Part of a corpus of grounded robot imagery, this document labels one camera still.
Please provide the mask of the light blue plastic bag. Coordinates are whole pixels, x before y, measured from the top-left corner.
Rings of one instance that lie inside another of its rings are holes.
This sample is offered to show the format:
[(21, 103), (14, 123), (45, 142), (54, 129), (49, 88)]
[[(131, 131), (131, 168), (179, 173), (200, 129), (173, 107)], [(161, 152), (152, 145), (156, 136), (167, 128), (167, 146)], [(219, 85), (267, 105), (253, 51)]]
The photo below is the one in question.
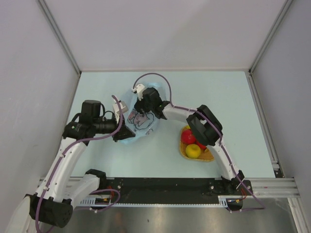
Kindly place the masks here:
[(137, 101), (137, 94), (129, 89), (122, 95), (121, 100), (124, 101), (128, 107), (128, 111), (123, 114), (125, 125), (135, 134), (134, 137), (121, 140), (122, 144), (132, 144), (140, 138), (152, 134), (156, 130), (159, 119), (156, 118), (154, 113), (148, 112), (140, 114), (134, 109), (134, 105)]

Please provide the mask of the red fake fruit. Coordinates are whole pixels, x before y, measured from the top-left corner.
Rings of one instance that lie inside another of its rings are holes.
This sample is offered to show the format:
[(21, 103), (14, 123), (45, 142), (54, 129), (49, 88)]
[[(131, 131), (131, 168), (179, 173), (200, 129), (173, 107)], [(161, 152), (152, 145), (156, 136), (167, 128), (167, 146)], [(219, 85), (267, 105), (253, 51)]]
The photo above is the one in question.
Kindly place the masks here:
[(194, 144), (196, 142), (196, 139), (190, 129), (185, 129), (181, 133), (181, 142), (187, 145)]

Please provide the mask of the yellow green fake apple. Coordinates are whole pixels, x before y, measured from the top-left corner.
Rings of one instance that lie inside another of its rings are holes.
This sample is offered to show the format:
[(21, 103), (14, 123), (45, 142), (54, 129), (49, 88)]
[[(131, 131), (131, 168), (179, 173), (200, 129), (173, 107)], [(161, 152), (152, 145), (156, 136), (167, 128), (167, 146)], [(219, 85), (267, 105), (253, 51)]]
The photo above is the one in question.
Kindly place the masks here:
[(201, 148), (197, 144), (186, 146), (185, 154), (190, 159), (197, 159), (201, 155)]

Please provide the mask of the pink fake peach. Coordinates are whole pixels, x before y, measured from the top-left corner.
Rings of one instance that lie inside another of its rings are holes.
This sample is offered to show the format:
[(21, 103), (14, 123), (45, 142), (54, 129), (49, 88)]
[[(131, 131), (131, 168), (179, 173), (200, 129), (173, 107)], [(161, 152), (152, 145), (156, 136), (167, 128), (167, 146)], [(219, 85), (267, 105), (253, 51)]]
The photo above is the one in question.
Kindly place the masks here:
[(205, 150), (207, 147), (203, 144), (201, 144), (199, 141), (196, 140), (196, 145), (198, 145), (200, 147), (200, 149)]

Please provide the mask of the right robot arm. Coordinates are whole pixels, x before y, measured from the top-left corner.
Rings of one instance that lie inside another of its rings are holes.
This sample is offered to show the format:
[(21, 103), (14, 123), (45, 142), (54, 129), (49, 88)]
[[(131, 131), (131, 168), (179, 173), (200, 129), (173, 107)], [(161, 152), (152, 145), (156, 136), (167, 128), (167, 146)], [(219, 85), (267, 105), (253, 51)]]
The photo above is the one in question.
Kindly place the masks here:
[(134, 87), (132, 92), (137, 94), (134, 108), (139, 113), (152, 112), (158, 119), (187, 123), (200, 144), (214, 149), (216, 153), (214, 158), (222, 171), (221, 177), (225, 180), (225, 191), (235, 195), (241, 190), (244, 174), (226, 150), (221, 123), (206, 105), (201, 105), (197, 109), (175, 106), (170, 101), (162, 100), (155, 88), (145, 87), (142, 84)]

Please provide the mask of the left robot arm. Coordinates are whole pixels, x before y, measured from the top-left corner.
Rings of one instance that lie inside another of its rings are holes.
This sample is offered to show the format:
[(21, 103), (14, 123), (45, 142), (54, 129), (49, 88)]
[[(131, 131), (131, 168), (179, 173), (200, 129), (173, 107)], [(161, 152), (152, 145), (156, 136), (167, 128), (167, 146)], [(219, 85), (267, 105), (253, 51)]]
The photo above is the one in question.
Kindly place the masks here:
[(41, 232), (41, 223), (52, 228), (65, 227), (77, 205), (90, 194), (107, 192), (120, 199), (120, 192), (109, 186), (106, 173), (96, 169), (88, 170), (77, 184), (67, 189), (73, 169), (91, 141), (112, 137), (117, 142), (134, 136), (125, 125), (126, 103), (116, 97), (113, 99), (111, 118), (105, 118), (105, 107), (100, 101), (86, 100), (81, 111), (65, 126), (48, 174), (35, 193), (29, 196), (29, 215), (35, 222), (36, 232)]

